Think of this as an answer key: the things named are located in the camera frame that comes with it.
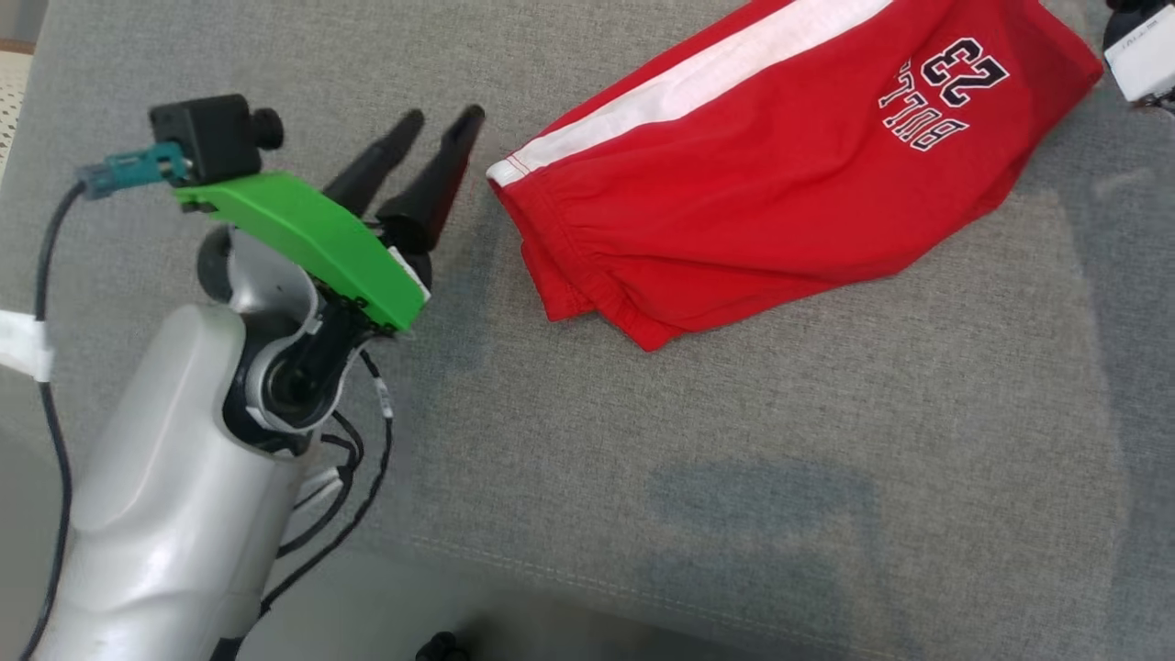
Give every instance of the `blue connector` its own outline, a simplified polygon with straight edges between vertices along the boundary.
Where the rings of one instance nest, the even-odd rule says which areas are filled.
[[[76,173],[86,184],[82,193],[86,198],[98,200],[123,188],[180,181],[188,176],[188,164],[179,144],[160,142],[142,151],[107,156],[101,163],[78,168]]]

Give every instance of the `green 3d-printed part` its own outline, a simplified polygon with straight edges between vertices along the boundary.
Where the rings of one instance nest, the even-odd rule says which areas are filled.
[[[381,326],[407,330],[424,306],[424,286],[370,229],[289,173],[176,188],[175,196],[181,204],[212,204],[214,218],[248,231],[335,292],[367,301],[363,311]]]

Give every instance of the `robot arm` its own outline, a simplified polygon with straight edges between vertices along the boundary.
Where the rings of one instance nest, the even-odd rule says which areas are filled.
[[[380,208],[378,235],[361,217],[419,133],[418,110],[324,193],[261,173],[281,123],[239,95],[150,119],[157,143],[82,168],[85,195],[167,180],[183,210],[223,220],[197,259],[216,302],[168,317],[92,451],[39,660],[235,657],[347,371],[430,295],[428,251],[484,114],[469,108]]]

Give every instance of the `red shorts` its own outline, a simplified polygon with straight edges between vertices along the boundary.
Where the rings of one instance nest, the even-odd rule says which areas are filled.
[[[548,316],[653,351],[906,268],[1101,74],[1039,0],[758,0],[488,175]]]

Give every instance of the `white device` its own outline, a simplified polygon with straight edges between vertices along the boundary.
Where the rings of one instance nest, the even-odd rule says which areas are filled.
[[[1106,61],[1127,101],[1149,103],[1175,92],[1175,6],[1108,46]]]

